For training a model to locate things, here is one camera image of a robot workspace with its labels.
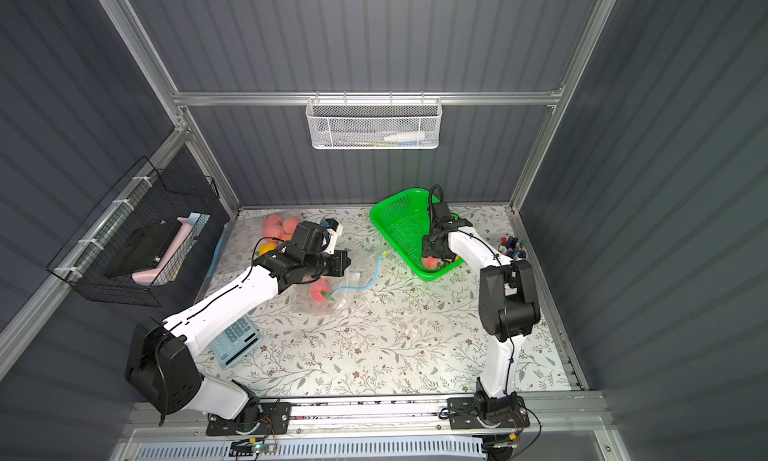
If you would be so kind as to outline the pink peach bottom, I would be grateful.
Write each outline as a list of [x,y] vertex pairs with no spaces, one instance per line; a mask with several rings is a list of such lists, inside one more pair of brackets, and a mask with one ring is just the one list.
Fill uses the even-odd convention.
[[440,268],[442,263],[440,259],[434,258],[434,257],[423,257],[421,259],[421,262],[424,269],[428,272],[437,271]]

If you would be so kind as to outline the pink peach top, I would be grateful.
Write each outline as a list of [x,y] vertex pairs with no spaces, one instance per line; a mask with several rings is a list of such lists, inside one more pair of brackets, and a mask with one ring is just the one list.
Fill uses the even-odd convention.
[[332,282],[328,278],[323,277],[310,285],[309,296],[312,301],[322,303],[332,300],[334,292]]

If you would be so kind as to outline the pink peach with leaf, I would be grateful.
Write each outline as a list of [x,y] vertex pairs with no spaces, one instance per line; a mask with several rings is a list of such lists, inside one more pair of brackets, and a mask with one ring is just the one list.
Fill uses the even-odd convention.
[[270,227],[262,230],[262,235],[269,239],[277,239],[282,241],[285,233],[282,228],[279,227]]

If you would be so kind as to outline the yellow peach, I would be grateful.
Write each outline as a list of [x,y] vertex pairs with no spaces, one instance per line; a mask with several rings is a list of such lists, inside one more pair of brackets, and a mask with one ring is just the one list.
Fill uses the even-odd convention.
[[268,253],[268,252],[270,252],[270,251],[272,251],[272,250],[274,250],[276,248],[277,248],[277,244],[274,243],[274,242],[264,243],[264,244],[259,246],[258,254],[260,256],[262,256],[262,255],[264,255],[264,254],[266,254],[266,253]]

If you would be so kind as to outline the clear zip-top bag blue zipper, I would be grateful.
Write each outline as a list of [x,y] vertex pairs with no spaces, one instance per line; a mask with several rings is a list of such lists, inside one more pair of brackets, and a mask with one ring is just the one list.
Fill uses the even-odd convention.
[[297,209],[242,210],[226,227],[217,248],[211,288],[221,287],[240,275],[250,266],[251,259],[259,256],[262,246],[279,244],[277,238],[287,236],[283,225],[290,218],[301,220],[302,214]]

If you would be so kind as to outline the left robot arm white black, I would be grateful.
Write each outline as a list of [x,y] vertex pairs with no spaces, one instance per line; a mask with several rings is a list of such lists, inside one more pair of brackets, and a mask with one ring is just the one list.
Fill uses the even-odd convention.
[[127,382],[161,417],[182,410],[236,420],[253,414],[259,397],[234,381],[205,374],[195,358],[257,306],[289,287],[323,277],[342,277],[347,250],[302,252],[281,246],[254,260],[232,282],[163,321],[147,318],[134,329],[126,362]]

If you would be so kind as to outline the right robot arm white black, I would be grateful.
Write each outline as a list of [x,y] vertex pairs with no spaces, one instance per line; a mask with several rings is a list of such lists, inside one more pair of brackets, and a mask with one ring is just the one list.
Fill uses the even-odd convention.
[[532,266],[516,261],[487,243],[448,204],[429,195],[429,232],[422,255],[442,262],[463,260],[478,276],[478,316],[488,335],[486,358],[469,411],[485,425],[509,421],[524,426],[524,404],[515,373],[521,349],[541,320]]

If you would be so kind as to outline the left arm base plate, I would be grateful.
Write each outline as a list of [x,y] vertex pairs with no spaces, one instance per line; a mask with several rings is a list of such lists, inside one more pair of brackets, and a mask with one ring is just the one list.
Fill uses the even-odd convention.
[[234,420],[209,414],[206,435],[212,437],[266,437],[272,434],[286,434],[291,411],[291,403],[275,401],[259,404],[249,403]]

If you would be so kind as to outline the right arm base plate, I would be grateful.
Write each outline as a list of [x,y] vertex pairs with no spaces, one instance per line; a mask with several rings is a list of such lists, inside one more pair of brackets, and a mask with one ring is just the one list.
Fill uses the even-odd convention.
[[530,426],[524,400],[513,394],[502,398],[482,396],[453,397],[438,413],[453,430],[511,429],[521,431]]

